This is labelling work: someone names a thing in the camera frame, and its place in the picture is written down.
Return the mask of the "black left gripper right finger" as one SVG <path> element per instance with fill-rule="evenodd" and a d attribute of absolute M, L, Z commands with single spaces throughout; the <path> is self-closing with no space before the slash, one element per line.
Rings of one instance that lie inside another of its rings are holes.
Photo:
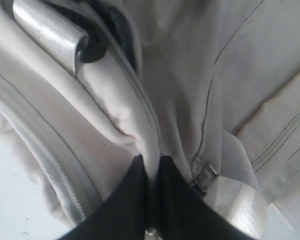
<path fill-rule="evenodd" d="M 164 240 L 260 240 L 264 198 L 251 186 L 215 176 L 206 191 L 189 185 L 170 156 L 158 169 L 158 232 Z"/>

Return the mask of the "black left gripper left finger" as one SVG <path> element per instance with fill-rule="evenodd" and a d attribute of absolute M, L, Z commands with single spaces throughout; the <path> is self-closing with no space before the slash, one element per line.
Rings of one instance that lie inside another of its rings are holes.
<path fill-rule="evenodd" d="M 122 181 L 104 203 L 61 240 L 143 240 L 147 174 L 143 157 L 133 158 Z"/>

